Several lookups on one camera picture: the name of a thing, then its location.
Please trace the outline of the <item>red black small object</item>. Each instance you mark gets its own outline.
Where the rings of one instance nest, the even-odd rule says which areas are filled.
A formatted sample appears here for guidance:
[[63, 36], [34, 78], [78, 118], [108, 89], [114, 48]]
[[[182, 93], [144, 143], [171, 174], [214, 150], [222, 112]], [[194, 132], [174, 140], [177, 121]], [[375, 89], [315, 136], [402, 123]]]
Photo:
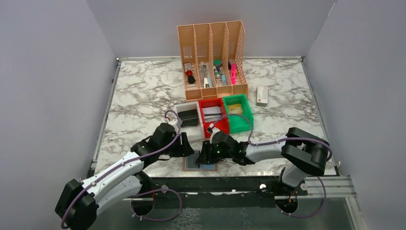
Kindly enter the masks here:
[[186, 73], [186, 76], [187, 76], [187, 82], [189, 84], [195, 84], [196, 79], [195, 79], [195, 77], [193, 75], [193, 71], [192, 70], [187, 70], [185, 73]]

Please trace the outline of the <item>white plastic bin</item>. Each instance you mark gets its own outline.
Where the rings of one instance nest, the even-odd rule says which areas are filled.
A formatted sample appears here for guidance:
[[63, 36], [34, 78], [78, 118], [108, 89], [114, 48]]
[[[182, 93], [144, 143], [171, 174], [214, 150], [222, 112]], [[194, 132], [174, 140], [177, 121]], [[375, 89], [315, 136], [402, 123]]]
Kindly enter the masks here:
[[198, 102], [174, 105], [182, 124], [181, 132], [187, 134], [189, 141], [204, 139], [203, 122]]

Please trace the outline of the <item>pink highlighter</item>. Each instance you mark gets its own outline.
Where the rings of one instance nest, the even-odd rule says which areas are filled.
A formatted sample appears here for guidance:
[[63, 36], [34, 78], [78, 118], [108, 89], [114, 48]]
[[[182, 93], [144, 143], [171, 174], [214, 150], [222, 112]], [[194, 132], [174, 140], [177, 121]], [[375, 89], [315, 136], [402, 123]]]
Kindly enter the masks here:
[[234, 85], [236, 84], [236, 79], [237, 79], [237, 65], [236, 63], [229, 63], [230, 66], [230, 79], [231, 83]]

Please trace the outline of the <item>white red small box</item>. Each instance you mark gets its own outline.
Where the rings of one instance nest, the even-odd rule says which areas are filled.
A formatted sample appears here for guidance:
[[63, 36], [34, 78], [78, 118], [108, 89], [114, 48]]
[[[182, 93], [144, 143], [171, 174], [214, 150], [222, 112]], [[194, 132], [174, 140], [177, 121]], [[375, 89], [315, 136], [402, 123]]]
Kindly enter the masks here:
[[266, 107], [267, 104], [268, 104], [268, 87], [258, 85], [256, 105]]

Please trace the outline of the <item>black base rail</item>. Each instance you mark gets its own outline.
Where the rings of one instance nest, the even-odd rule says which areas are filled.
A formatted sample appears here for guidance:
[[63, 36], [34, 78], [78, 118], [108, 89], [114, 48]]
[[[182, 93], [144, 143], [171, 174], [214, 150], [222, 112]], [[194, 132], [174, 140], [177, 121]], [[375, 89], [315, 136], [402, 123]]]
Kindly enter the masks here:
[[153, 209], [182, 208], [274, 208], [276, 199], [305, 196], [300, 186], [284, 188], [277, 176], [153, 177], [139, 195], [130, 196], [139, 213]]

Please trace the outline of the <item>white card stack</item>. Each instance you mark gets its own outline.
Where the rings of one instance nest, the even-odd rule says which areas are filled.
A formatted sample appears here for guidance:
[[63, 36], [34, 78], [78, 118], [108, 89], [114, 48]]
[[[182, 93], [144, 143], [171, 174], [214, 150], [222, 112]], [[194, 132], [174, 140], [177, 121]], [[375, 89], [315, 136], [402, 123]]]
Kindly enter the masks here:
[[206, 107], [202, 109], [205, 123], [216, 121], [222, 116], [220, 106]]

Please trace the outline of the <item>brown leather card holder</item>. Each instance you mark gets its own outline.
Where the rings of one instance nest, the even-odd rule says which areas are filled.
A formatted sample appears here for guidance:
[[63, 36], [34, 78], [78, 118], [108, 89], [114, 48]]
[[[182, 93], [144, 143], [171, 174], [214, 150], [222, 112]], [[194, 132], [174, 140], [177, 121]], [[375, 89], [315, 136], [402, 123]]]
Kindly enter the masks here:
[[197, 164], [197, 158], [200, 151], [195, 150], [191, 156], [183, 158], [182, 170], [184, 172], [216, 172], [218, 171], [217, 164]]

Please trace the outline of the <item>red plastic bin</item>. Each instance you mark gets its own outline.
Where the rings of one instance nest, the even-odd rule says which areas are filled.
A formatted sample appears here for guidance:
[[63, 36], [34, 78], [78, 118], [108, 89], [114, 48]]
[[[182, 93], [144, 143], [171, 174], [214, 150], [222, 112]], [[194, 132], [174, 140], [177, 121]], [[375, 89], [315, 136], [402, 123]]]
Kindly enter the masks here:
[[[209, 138], [210, 133], [207, 131], [210, 124], [217, 121], [221, 116], [226, 114], [224, 102], [221, 98], [201, 100], [198, 102], [201, 120], [203, 124], [204, 138]], [[216, 128], [229, 134], [229, 121], [228, 118], [220, 119], [215, 125]]]

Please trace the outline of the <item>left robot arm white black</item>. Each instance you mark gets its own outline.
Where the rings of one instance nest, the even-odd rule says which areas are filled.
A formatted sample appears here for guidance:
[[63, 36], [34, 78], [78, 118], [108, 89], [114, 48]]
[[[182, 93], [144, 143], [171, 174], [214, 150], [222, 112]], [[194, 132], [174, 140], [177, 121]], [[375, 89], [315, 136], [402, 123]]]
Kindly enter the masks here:
[[129, 152], [111, 166], [79, 182], [69, 181], [57, 202], [55, 212], [61, 228], [87, 230], [107, 208], [130, 196], [154, 198], [152, 179], [143, 171], [161, 155], [186, 157], [194, 153], [178, 119], [161, 123], [149, 137], [135, 143]]

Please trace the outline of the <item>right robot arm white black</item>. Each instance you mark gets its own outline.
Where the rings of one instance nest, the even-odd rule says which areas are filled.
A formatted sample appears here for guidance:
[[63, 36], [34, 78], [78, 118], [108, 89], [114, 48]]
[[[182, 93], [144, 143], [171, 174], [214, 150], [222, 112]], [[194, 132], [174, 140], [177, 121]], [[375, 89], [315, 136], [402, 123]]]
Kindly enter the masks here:
[[285, 158], [290, 164], [285, 167], [276, 182], [277, 191], [288, 195], [308, 176], [322, 176], [326, 163], [332, 157], [330, 144], [296, 127], [289, 128], [285, 137], [268, 142], [238, 142], [229, 134], [210, 128], [209, 141], [204, 141], [196, 160], [197, 164], [215, 164], [231, 159], [242, 166], [260, 161]]

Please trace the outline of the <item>peach desk file organizer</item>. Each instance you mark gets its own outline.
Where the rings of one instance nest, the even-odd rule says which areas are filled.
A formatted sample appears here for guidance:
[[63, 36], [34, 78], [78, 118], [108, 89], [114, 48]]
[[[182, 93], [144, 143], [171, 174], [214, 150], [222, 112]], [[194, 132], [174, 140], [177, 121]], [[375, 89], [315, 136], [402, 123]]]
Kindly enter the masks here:
[[[245, 28], [242, 21], [179, 25], [180, 59], [185, 99], [195, 102], [206, 99], [245, 94], [248, 83], [243, 71]], [[227, 85], [223, 86], [213, 61], [222, 62]], [[229, 63], [237, 65], [236, 84], [231, 83]], [[192, 70], [195, 84], [187, 82], [186, 71]]]

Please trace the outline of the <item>black card stack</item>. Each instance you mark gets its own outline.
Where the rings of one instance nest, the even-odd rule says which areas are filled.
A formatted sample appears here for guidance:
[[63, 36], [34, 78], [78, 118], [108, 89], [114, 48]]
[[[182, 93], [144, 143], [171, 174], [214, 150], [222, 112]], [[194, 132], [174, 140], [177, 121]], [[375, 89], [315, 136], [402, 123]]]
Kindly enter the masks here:
[[199, 115], [196, 109], [178, 112], [181, 127], [194, 127], [199, 125]]

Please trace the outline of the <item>green plastic bin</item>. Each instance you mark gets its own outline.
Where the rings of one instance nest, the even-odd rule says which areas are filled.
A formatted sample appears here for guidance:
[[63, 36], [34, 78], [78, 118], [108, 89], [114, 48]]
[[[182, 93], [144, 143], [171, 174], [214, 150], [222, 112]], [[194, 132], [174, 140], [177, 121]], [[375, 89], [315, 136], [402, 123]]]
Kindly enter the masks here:
[[250, 131], [254, 126], [253, 113], [245, 94], [223, 97], [224, 106], [229, 120], [230, 133]]

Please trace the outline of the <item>teal capped marker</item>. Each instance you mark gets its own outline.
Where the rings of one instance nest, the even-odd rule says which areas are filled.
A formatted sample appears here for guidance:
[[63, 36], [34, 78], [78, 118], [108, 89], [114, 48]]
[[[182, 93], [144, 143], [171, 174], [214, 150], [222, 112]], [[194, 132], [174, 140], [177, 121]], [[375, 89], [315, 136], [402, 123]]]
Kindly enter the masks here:
[[222, 67], [222, 62], [221, 62], [221, 60], [219, 60], [219, 59], [215, 59], [214, 61], [213, 61], [213, 64], [214, 64], [214, 67], [215, 67], [215, 69], [216, 69], [216, 71], [217, 71], [217, 76], [218, 77], [221, 77], [222, 76], [222, 72], [221, 72], [221, 70], [220, 70], [220, 68]]

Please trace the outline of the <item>blue white marker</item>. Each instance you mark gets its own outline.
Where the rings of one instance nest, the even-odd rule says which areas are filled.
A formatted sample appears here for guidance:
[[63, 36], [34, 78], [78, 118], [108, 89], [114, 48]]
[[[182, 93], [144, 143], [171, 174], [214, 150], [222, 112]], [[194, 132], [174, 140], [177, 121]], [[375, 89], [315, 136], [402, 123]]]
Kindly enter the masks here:
[[221, 74], [221, 81], [222, 81], [222, 85], [226, 86], [227, 85], [227, 81], [226, 81], [226, 76], [225, 74]]

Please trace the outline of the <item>gold card stack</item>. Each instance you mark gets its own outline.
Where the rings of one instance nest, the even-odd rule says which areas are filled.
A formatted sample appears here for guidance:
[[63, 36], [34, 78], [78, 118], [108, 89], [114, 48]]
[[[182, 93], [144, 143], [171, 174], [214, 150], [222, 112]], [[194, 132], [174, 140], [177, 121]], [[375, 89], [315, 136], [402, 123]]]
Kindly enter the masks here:
[[228, 109], [228, 112], [227, 112], [228, 114], [239, 114], [239, 115], [243, 114], [242, 105], [239, 103], [227, 105], [226, 108]]

